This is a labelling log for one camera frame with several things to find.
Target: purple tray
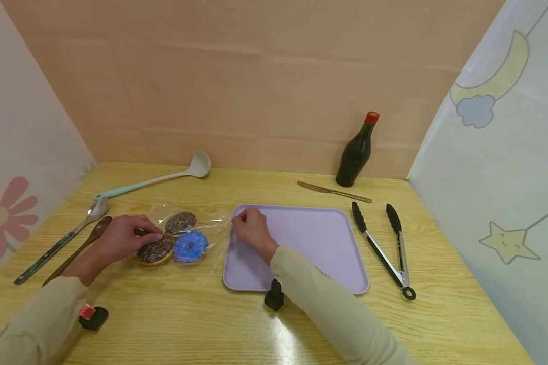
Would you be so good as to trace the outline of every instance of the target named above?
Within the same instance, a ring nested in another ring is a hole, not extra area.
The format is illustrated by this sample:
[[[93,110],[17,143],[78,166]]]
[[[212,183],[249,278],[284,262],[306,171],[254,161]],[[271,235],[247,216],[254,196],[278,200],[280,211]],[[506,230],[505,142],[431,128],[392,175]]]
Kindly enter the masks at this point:
[[[369,289],[369,278],[351,230],[350,219],[338,209],[242,205],[258,208],[268,218],[268,229],[280,246],[305,254],[319,270],[354,294]],[[268,291],[274,279],[270,267],[252,249],[239,242],[233,230],[223,267],[224,284],[236,291]]]

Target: spoon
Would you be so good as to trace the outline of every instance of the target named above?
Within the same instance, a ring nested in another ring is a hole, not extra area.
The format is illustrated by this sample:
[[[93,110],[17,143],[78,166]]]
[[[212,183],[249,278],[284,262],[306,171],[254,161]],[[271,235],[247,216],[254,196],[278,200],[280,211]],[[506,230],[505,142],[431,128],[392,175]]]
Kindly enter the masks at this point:
[[[120,188],[111,189],[102,193],[99,193],[95,195],[94,199],[99,199],[101,197],[115,197],[118,195],[122,195],[127,192],[131,192],[133,190],[136,190],[138,188],[142,188],[146,185],[151,185],[158,183],[160,181],[166,181],[170,179],[174,179],[175,177],[181,177],[181,176],[194,176],[194,177],[205,177],[209,173],[209,170],[211,169],[211,161],[209,160],[209,156],[205,153],[204,150],[198,150],[194,155],[193,159],[191,161],[191,165],[188,169],[182,172],[174,173],[174,174],[168,174],[166,176],[157,177],[156,179],[143,181],[137,184],[132,184],[128,186],[122,186]]]
[[[45,282],[43,283],[43,286],[47,285],[49,283],[49,281],[55,279],[55,277],[58,277],[59,275],[61,275],[63,273],[63,271],[65,271],[67,266],[69,266],[69,264],[71,264],[71,262],[73,262],[73,260],[75,260],[75,258],[78,256],[78,254],[80,254],[81,251],[83,249],[85,249],[85,247],[89,246],[91,243],[95,242],[98,238],[100,238],[101,235],[104,234],[104,231],[109,226],[111,221],[112,221],[112,218],[111,218],[111,216],[108,215],[108,216],[104,216],[104,218],[102,218],[100,220],[100,222],[97,222],[95,227],[93,227],[92,232],[89,234],[88,239],[86,239],[86,241],[83,243],[83,245],[79,246],[79,248],[77,250],[75,250],[75,252],[69,258],[67,258],[65,260],[65,262],[63,262],[63,264],[61,264],[61,266],[59,266],[51,274],[51,276],[48,277],[47,280],[45,280]]]
[[[28,269],[20,274],[20,276],[17,277],[15,280],[15,285],[20,285],[24,283],[29,277],[31,277],[32,274],[34,274],[42,265],[44,265],[45,262],[47,262],[56,253],[58,253],[58,251],[62,249],[63,246],[67,245],[67,242],[69,242],[71,238],[73,238],[77,234],[78,231],[82,230],[82,228],[89,223],[102,218],[102,216],[106,214],[106,211],[108,211],[109,207],[110,201],[107,198],[103,197],[97,199],[89,208],[85,220],[79,223],[79,225],[75,227],[73,231],[70,231],[63,238],[59,239],[59,242],[55,243],[55,245],[51,247],[47,252],[45,252],[45,254],[41,256],[34,264],[32,264]]]

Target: mint green ladle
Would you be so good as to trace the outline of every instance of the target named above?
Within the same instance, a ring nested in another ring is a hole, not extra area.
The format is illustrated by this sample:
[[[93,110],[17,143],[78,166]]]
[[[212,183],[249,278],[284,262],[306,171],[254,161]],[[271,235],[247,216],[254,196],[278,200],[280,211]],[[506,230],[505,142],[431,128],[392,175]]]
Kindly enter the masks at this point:
[[[191,161],[191,165],[188,169],[182,172],[168,174],[167,176],[157,177],[156,179],[143,181],[137,184],[132,184],[128,186],[122,186],[121,188],[115,188],[111,189],[102,193],[99,193],[93,197],[94,200],[97,200],[101,197],[115,197],[118,195],[122,195],[127,192],[131,192],[135,189],[142,188],[143,186],[156,184],[160,181],[166,181],[170,179],[174,179],[175,177],[181,177],[181,176],[194,176],[194,177],[205,177],[208,175],[209,170],[211,170],[211,160],[209,160],[209,156],[205,153],[204,150],[198,150],[194,155],[193,159]]]

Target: blue frosted donut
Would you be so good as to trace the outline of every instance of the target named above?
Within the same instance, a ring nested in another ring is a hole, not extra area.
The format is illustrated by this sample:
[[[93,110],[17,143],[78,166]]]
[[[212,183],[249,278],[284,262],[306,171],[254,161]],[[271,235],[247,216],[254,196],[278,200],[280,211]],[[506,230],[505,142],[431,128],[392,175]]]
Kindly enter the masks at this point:
[[[209,246],[207,237],[199,231],[185,232],[175,242],[173,257],[180,262],[195,262]]]

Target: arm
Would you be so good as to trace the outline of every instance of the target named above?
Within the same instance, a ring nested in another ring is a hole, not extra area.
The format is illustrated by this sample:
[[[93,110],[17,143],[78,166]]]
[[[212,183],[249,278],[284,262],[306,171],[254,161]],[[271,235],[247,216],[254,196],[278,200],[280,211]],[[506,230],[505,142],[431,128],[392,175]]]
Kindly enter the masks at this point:
[[[152,232],[142,237],[135,228]],[[0,333],[0,364],[44,365],[65,342],[86,303],[89,285],[106,266],[154,242],[162,231],[144,216],[113,219],[100,240],[50,281]]]
[[[266,216],[248,209],[232,223],[238,238],[270,265],[282,292],[305,311],[347,364],[414,364],[365,304],[297,250],[278,247],[267,230]]]

